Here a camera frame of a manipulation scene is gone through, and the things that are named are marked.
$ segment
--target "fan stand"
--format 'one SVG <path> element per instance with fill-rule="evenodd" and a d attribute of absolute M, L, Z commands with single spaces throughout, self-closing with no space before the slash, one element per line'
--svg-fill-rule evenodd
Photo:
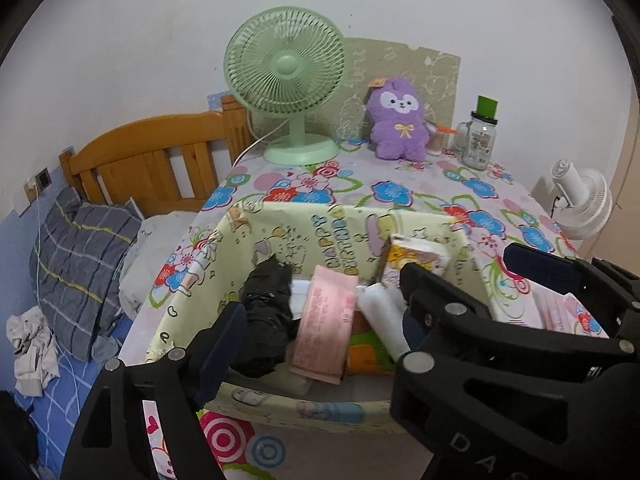
<path fill-rule="evenodd" d="M 333 139 L 305 132 L 305 115 L 289 118 L 289 135 L 270 142 L 264 152 L 272 164 L 279 166 L 308 166 L 334 158 L 338 145 Z"/>

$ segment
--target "jar with label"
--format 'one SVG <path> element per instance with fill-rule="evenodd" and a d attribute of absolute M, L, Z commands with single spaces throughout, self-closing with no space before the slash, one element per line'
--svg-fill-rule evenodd
<path fill-rule="evenodd" d="M 468 123 L 458 125 L 458 136 L 465 139 L 462 162 L 474 170 L 484 171 L 489 166 L 495 143 L 495 109 L 498 103 L 484 96 L 478 97 L 478 111 L 471 112 Z"/>

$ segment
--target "wooden bed frame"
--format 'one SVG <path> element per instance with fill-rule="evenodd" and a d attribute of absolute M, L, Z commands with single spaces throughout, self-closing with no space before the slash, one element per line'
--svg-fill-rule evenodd
<path fill-rule="evenodd" d="M 98 176 L 111 203 L 133 197 L 145 216 L 199 211 L 218 186 L 212 140 L 226 140 L 231 163 L 254 141 L 246 109 L 232 96 L 222 112 L 153 117 L 111 130 L 73 155 L 60 155 L 66 181 L 91 202 L 106 204 Z M 167 150 L 181 150 L 193 198 L 180 194 Z"/>

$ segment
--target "green jar lid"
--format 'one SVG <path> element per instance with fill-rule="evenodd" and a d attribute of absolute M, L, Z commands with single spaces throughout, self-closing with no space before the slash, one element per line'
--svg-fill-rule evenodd
<path fill-rule="evenodd" d="M 487 119 L 495 119 L 495 111 L 498 107 L 498 101 L 489 99 L 483 95 L 478 96 L 478 108 L 476 113 L 486 117 Z"/>

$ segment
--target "white pillow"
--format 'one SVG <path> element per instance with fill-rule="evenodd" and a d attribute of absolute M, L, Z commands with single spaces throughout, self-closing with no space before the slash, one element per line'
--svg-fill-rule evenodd
<path fill-rule="evenodd" d="M 160 269 L 195 217 L 194 212 L 174 211 L 143 220 L 136 243 L 127 251 L 120 273 L 120 306 L 131 319 L 135 319 Z"/>

